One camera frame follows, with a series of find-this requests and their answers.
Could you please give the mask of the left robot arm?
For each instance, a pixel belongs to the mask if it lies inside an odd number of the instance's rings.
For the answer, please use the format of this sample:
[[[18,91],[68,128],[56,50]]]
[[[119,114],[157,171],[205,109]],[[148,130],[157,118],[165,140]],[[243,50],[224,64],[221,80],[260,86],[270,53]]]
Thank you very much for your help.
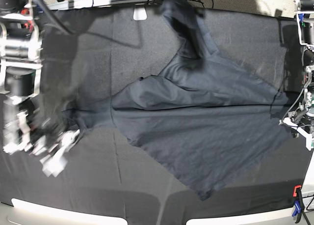
[[[303,82],[300,94],[280,123],[290,127],[294,137],[303,136],[306,148],[311,151],[314,148],[314,0],[294,2]]]

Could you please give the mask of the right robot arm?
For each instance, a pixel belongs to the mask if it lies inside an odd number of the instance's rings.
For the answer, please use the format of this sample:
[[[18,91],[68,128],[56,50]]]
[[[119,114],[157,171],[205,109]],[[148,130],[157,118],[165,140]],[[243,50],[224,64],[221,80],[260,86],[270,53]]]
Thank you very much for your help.
[[[53,133],[48,120],[38,120],[42,72],[43,27],[40,14],[72,34],[44,0],[0,0],[0,92],[3,102],[3,151],[40,156],[46,176],[58,176],[66,167],[67,153],[79,130]]]

